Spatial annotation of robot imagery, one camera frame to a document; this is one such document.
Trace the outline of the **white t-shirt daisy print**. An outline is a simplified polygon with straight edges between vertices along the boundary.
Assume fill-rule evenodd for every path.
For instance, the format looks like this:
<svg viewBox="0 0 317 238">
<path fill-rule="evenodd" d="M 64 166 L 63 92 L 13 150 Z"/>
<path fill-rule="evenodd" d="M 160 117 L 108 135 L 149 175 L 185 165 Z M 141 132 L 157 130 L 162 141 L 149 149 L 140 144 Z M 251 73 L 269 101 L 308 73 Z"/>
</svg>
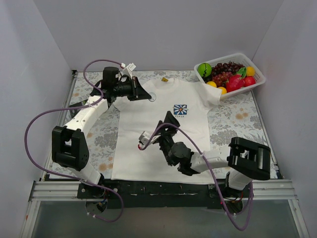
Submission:
<svg viewBox="0 0 317 238">
<path fill-rule="evenodd" d="M 210 150 L 207 114 L 219 104 L 221 90 L 177 78 L 167 82 L 150 80 L 143 88 L 150 94 L 150 99 L 131 102 L 127 98 L 118 98 L 113 103 L 120 116 L 111 179 L 213 183 L 209 171 L 187 176 L 178 171 L 178 162 L 169 158 L 170 150 L 177 142 L 183 142 L 193 152 Z M 153 134 L 159 123 L 166 122 L 167 112 L 171 112 L 172 120 L 179 122 L 179 128 L 186 136 L 179 131 L 172 135 L 167 132 L 167 127 L 163 127 L 158 140 L 140 150 L 140 135 L 144 131 Z"/>
</svg>

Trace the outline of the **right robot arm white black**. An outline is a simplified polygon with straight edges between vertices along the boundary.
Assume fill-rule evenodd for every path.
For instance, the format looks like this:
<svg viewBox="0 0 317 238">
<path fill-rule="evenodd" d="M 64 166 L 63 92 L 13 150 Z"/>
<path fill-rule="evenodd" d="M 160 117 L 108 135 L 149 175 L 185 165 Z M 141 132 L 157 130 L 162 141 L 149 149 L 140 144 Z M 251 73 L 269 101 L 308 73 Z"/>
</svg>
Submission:
<svg viewBox="0 0 317 238">
<path fill-rule="evenodd" d="M 178 120 L 167 112 L 158 122 L 151 140 L 158 144 L 166 162 L 177 170 L 192 176 L 209 169 L 231 168 L 219 188 L 225 197 L 235 197 L 253 180 L 270 179 L 270 148 L 241 137 L 233 137 L 229 145 L 220 150 L 193 152 L 183 142 L 174 142 L 173 137 L 180 126 Z"/>
</svg>

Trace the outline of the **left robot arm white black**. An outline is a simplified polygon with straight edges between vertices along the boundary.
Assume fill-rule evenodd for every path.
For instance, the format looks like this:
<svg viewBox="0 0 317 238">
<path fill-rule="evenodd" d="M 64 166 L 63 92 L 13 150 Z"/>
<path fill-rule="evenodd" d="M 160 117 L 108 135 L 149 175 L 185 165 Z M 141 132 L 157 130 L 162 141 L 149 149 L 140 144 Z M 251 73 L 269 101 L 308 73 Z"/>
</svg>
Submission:
<svg viewBox="0 0 317 238">
<path fill-rule="evenodd" d="M 88 132 L 97 119 L 105 113 L 118 97 L 129 101 L 149 100 L 150 94 L 132 75 L 135 64 L 105 67 L 102 79 L 94 85 L 85 104 L 75 117 L 65 126 L 56 126 L 52 131 L 52 160 L 72 171 L 80 180 L 90 183 L 88 192 L 94 198 L 105 194 L 103 176 L 89 162 L 89 149 L 86 142 Z"/>
</svg>

